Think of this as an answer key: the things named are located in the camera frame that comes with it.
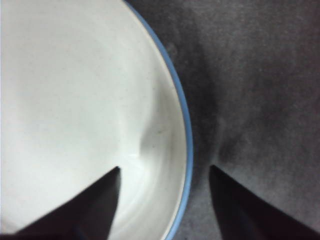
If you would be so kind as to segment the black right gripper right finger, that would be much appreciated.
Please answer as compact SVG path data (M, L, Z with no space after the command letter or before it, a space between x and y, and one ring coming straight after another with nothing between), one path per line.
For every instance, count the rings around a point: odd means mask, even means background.
M209 169L214 213L224 240L318 240L320 234L273 207L216 165Z

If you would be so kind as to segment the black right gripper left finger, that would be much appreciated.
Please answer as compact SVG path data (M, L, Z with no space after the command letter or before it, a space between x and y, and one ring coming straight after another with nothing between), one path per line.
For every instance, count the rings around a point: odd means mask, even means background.
M106 240L118 206L121 169L116 166L71 200L2 240Z

